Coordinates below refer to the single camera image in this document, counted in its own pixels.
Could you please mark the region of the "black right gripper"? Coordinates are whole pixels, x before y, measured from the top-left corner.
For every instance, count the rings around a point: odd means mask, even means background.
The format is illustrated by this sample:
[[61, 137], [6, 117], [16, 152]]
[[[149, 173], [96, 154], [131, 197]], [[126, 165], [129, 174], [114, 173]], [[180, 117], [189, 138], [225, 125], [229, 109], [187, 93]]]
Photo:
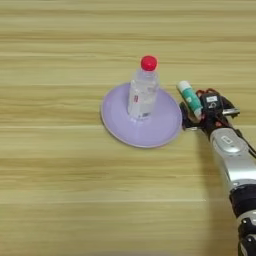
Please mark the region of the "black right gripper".
[[[240, 110], [236, 108], [231, 101], [224, 96], [221, 97], [224, 116], [237, 117], [240, 114]], [[184, 102], [179, 104], [182, 113], [182, 128], [184, 130], [196, 130], [201, 129], [207, 137], [221, 128], [231, 128], [227, 118], [220, 113], [208, 112], [201, 110], [200, 114], [196, 116], [196, 121], [192, 121], [189, 117], [189, 110]]]

